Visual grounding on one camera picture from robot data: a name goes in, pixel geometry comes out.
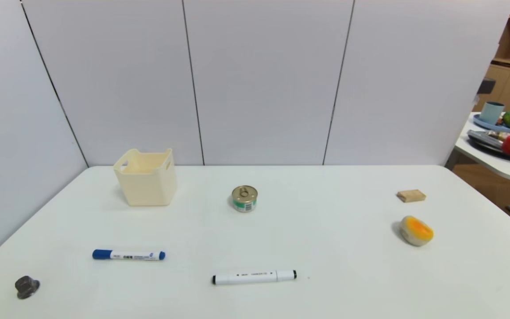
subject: tin can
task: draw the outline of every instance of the tin can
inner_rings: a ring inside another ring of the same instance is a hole
[[[257,190],[251,186],[243,185],[236,187],[231,192],[233,207],[238,212],[251,212],[257,205]]]

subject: wooden floor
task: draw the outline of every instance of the wooden floor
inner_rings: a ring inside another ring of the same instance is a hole
[[[456,165],[453,172],[510,216],[505,208],[510,204],[510,180],[480,164]]]

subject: orange egg yolk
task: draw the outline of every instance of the orange egg yolk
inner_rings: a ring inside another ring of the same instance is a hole
[[[405,223],[411,234],[419,240],[429,241],[434,237],[432,228],[416,218],[409,217],[406,219]]]

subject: can lid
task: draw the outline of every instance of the can lid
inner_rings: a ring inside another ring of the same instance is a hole
[[[236,202],[253,202],[257,199],[257,190],[254,187],[243,185],[236,187],[231,196]]]

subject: blue tray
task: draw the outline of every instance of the blue tray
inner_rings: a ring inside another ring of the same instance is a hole
[[[473,116],[473,123],[475,123],[478,126],[481,126],[482,128],[490,129],[492,131],[510,133],[510,128],[508,128],[504,125],[493,125],[493,124],[489,124],[484,121],[481,121],[479,119],[479,114],[476,114]]]

